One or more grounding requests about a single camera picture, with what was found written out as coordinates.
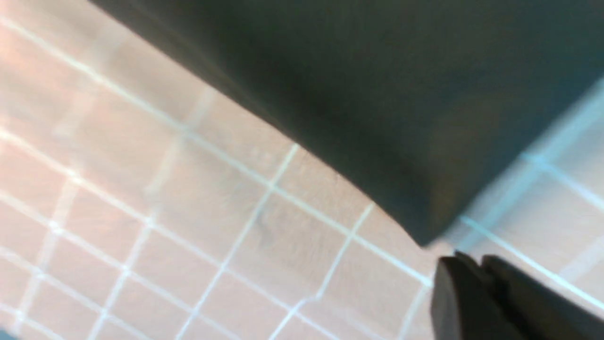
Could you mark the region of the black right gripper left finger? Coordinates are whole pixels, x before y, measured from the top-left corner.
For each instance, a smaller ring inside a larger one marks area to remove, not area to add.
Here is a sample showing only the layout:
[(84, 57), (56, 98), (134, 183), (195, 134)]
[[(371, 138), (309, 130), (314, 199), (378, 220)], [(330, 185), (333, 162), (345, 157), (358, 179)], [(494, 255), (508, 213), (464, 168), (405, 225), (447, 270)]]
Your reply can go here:
[(464, 253), (436, 264), (430, 305), (436, 340), (522, 340), (488, 289), (489, 279)]

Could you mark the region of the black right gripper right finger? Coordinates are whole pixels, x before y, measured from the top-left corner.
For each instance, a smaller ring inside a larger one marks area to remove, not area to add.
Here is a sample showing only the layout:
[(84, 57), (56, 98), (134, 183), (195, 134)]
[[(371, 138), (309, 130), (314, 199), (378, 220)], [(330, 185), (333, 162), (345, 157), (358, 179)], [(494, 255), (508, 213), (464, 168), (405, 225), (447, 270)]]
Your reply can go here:
[(505, 318), (527, 340), (602, 340), (603, 320), (495, 255), (480, 265)]

